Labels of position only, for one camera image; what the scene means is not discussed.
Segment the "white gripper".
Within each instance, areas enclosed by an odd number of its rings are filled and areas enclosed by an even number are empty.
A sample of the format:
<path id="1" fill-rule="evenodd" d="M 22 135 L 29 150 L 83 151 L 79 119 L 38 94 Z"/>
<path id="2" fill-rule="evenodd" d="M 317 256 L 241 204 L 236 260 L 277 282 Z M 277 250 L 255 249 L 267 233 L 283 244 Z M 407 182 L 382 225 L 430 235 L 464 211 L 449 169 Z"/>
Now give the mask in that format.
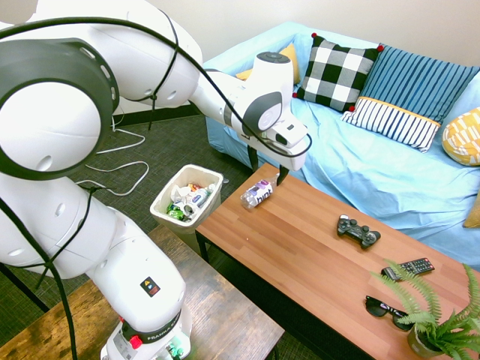
<path id="1" fill-rule="evenodd" d="M 257 152 L 261 152 L 279 165 L 277 186 L 281 185 L 290 170 L 297 171 L 303 167 L 309 149 L 306 139 L 302 139 L 296 145 L 284 145 L 268 137 L 257 139 L 255 136 L 244 136 L 244 141 L 247 143 L 247 154 L 253 172 L 256 172 L 259 167 Z"/>

